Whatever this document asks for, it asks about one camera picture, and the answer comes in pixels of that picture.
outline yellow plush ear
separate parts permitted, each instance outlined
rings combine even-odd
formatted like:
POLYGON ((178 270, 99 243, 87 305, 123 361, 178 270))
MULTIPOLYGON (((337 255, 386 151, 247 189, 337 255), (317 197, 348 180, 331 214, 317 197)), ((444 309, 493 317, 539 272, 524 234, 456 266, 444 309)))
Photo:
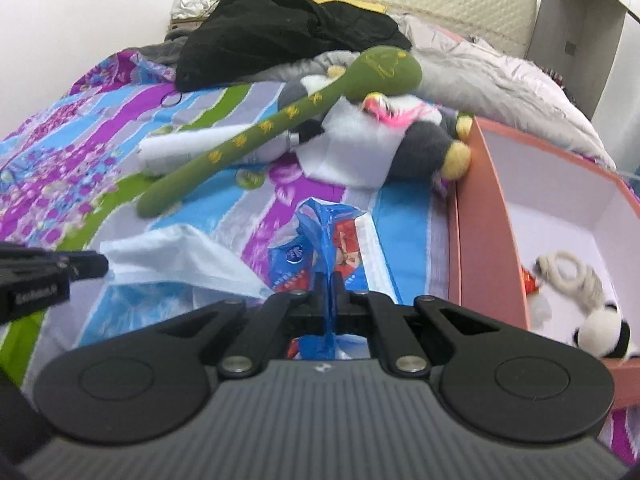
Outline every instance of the yellow plush ear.
POLYGON ((326 74, 331 78, 331 79, 338 79, 342 74, 344 74, 344 71, 347 70, 345 67, 343 67, 342 65, 331 65, 327 70, 326 70, 326 74))
POLYGON ((471 150, 466 144, 454 140, 444 158, 440 176, 446 180, 458 180, 465 176, 471 163, 471 150))
POLYGON ((474 125, 474 120, 469 116, 460 116, 458 118, 458 124, 456 124, 456 133, 458 138, 463 142, 469 138, 471 133, 471 127, 474 125))

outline red tag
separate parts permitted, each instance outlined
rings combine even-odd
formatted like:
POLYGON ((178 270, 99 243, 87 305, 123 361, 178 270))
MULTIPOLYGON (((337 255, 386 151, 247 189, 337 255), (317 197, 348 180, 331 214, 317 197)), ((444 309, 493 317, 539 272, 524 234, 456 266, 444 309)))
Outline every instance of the red tag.
POLYGON ((538 285, 536 277, 533 274, 531 274, 523 266, 520 266, 520 273, 522 275, 522 282, 524 283, 524 291, 527 296, 540 290, 540 286, 538 285))

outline metal screw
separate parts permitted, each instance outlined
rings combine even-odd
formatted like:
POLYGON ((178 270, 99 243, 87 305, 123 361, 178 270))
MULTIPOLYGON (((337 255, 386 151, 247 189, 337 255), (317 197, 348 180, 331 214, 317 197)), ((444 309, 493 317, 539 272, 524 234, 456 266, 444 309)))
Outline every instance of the metal screw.
POLYGON ((415 374, 427 367, 427 361, 417 355, 403 355, 396 359, 396 368, 402 372, 415 374))
POLYGON ((230 355, 222 361, 222 367, 229 373, 241 374, 251 369, 254 363, 243 355, 230 355))

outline round pad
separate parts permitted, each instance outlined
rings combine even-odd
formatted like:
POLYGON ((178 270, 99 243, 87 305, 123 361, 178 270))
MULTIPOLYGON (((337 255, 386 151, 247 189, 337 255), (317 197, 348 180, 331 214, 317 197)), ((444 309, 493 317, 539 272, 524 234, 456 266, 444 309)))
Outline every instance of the round pad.
POLYGON ((569 386, 560 365, 537 357, 517 357, 498 366, 495 380, 506 392, 527 400, 550 399, 569 386))
POLYGON ((525 444, 597 434, 613 400, 613 379, 569 346, 509 330, 466 337, 444 367, 440 392, 466 423, 525 444))
POLYGON ((42 371, 34 388, 40 412, 60 433, 107 446, 169 433, 208 397, 196 352, 186 340, 162 335, 69 352, 42 371))
POLYGON ((108 359, 80 375, 82 389, 101 400, 132 399, 146 392, 153 383, 153 368, 135 359, 108 359))

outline panda plush toy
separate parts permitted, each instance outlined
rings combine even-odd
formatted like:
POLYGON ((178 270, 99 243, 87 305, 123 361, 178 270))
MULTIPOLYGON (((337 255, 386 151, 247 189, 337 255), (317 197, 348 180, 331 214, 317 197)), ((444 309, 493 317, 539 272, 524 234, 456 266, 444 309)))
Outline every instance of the panda plush toy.
POLYGON ((593 311, 575 331, 575 345, 597 358, 630 359, 640 357, 631 341, 631 330, 615 303, 593 311))

